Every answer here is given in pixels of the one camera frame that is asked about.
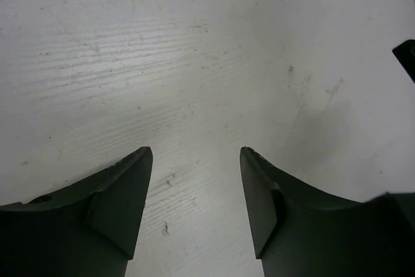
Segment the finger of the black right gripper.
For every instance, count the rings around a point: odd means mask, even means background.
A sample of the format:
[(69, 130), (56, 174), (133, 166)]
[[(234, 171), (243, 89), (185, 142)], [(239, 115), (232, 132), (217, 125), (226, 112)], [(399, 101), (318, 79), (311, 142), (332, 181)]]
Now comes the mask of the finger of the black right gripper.
[(392, 53), (397, 58), (408, 76), (415, 82), (415, 40), (409, 39), (393, 48)]

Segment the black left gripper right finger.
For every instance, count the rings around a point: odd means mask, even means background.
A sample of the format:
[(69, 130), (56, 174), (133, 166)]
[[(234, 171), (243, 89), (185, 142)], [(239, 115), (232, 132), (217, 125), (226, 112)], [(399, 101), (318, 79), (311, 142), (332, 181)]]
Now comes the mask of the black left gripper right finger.
[(355, 202), (278, 169), (250, 147), (241, 178), (265, 276), (413, 276), (414, 194)]

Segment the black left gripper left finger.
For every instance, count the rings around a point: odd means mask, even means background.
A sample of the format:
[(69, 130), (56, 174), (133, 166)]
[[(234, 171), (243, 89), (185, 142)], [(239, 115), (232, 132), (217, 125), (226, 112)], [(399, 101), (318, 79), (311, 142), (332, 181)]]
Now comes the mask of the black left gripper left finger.
[(124, 276), (134, 257), (152, 172), (141, 147), (24, 204), (1, 207), (2, 276)]

